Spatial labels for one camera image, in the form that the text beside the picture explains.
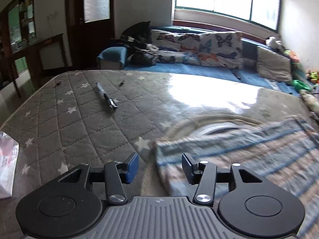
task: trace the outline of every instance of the door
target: door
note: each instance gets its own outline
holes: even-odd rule
[[[114,38],[113,0],[65,0],[73,67],[94,68]]]

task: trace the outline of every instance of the window sill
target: window sill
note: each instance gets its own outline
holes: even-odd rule
[[[244,20],[232,18],[230,16],[210,12],[176,8],[174,10],[174,20],[218,25],[225,28],[242,31],[261,39],[266,39],[269,36],[279,38],[278,33],[270,31],[261,26],[246,22]]]

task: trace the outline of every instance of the tiled floor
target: tiled floor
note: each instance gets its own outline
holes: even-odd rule
[[[41,84],[44,85],[51,78],[51,76],[43,78]],[[28,70],[21,73],[16,82],[21,98],[18,98],[13,83],[0,90],[0,126],[35,92]]]

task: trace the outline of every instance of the gray ribbed plate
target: gray ribbed plate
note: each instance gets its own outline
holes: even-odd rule
[[[98,224],[74,239],[241,239],[217,219],[209,207],[187,197],[133,197],[110,207]]]

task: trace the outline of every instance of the sofa seat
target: sofa seat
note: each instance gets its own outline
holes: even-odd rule
[[[232,72],[242,83],[273,89],[270,84],[256,71],[233,69]],[[293,86],[288,86],[285,82],[277,82],[277,86],[284,93],[299,96],[299,93],[295,90],[295,88]]]
[[[181,63],[156,63],[151,67],[141,67],[141,65],[129,64],[124,68],[125,70],[135,71],[149,71],[149,72],[169,72],[169,73],[182,73],[200,75],[206,77],[213,77],[223,80],[229,80],[234,82],[240,82],[236,76],[225,67],[207,67],[207,66],[196,66]]]

